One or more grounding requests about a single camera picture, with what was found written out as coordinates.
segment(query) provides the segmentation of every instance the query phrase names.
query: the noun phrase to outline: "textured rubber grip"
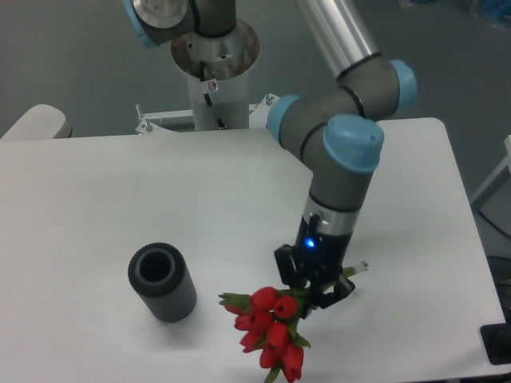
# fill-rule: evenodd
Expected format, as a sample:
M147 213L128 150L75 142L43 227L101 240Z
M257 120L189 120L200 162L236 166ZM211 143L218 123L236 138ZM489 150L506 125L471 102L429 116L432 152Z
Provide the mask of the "textured rubber grip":
M142 247L129 263L128 279L162 322L178 322L195 307L196 290L183 255L167 243Z

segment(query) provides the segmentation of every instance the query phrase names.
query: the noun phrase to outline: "floor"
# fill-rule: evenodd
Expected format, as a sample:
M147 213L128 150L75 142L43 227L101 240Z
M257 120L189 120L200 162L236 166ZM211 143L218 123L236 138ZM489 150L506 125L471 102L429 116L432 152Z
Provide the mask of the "floor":
M251 102L268 92L315 98L335 87L293 2L237 3L262 46ZM469 3L402 9L397 0L357 2L384 55L405 60L418 77L418 103L395 117L446 124L467 195L504 157L511 134L511 29L475 20ZM144 49L121 0L2 0L0 52L0 136L41 103L64 112L74 136L134 134L136 103L145 112L189 108L170 46ZM508 182L483 207L507 232L510 200ZM478 216L476 223L486 254L511 258L511 242Z

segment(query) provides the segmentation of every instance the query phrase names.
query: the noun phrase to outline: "tulip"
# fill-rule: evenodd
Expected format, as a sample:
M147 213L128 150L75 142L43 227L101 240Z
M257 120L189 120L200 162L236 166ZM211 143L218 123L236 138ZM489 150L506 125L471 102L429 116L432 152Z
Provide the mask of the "tulip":
M284 295L277 299L275 306L273 307L275 314L280 319L289 319L298 311L298 305L296 299L290 295Z
M244 310L238 306L224 306L224 307L229 313L233 313L236 315L241 315L244 313Z
M258 331L248 331L245 336L241 339L240 344L244 346L244 353L250 353L255 349L261 349L261 347L256 348L256 343L260 341L263 337L263 334Z
M290 341L290 334L287 326L282 322L274 322L268 330L267 344L276 353L281 353Z
M288 383L300 379L302 377L303 347L289 343L282 352L281 358L283 362L282 371Z
M268 312L241 314L234 321L234 328L240 331L254 330L258 333L265 333L274 321L273 315Z
M270 369L280 361L280 356L271 347L266 345L261 353L259 364L264 369Z
M250 297L250 306L253 312L269 311L273 309L276 300L277 290L273 287L263 287Z

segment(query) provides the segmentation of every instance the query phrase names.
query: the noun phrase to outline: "light blue joint cover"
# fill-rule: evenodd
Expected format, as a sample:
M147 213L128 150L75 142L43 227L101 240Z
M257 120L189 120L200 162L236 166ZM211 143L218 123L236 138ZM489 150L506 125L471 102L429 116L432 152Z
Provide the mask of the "light blue joint cover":
M268 119L266 121L266 127L270 131L271 135L280 144L280 125L287 112L287 110L298 100L302 100L302 97L290 94L282 97L278 100L273 108L268 113Z
M384 140L378 124L355 114L333 116L323 131L327 153L355 173L371 173L378 167Z
M417 78L414 71L402 60L390 60L399 79L399 102L396 112L409 108L417 102Z
M142 28L142 25L138 21L137 16L135 15L135 11L133 10L133 7L131 6L130 0L122 0L122 5L124 6L126 13L129 16L129 20L133 24L133 27L135 28L135 31L138 34L138 37L140 38L142 45L145 48L153 48L157 46L153 40L149 38L147 33L145 32L144 28Z

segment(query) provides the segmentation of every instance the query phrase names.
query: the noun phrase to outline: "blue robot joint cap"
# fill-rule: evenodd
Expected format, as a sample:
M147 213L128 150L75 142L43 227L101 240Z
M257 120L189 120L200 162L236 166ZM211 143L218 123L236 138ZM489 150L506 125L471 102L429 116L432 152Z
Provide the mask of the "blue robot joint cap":
M354 114L332 117L323 132L323 145L331 158L356 173L370 173L378 167L384 140L378 124Z

